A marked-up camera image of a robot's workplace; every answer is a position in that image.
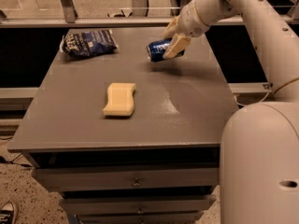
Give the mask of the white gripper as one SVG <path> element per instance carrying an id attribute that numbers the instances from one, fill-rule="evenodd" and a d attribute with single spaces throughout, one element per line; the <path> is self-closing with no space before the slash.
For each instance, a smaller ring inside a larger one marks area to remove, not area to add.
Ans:
<path id="1" fill-rule="evenodd" d="M 196 10 L 196 2 L 192 0 L 181 10 L 178 17 L 169 22 L 162 32 L 163 38 L 171 39 L 170 45 L 164 53 L 164 58 L 175 58 L 190 45 L 191 37 L 199 37 L 208 30 L 209 26 L 200 19 Z"/>

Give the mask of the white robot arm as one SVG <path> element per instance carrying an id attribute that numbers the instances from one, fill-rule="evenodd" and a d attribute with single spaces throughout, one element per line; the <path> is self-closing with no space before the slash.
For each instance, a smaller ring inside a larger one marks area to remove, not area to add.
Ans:
<path id="1" fill-rule="evenodd" d="M 172 59 L 239 15 L 275 99 L 247 105 L 221 137 L 221 224 L 299 224 L 299 36 L 267 0 L 192 0 L 163 32 Z"/>

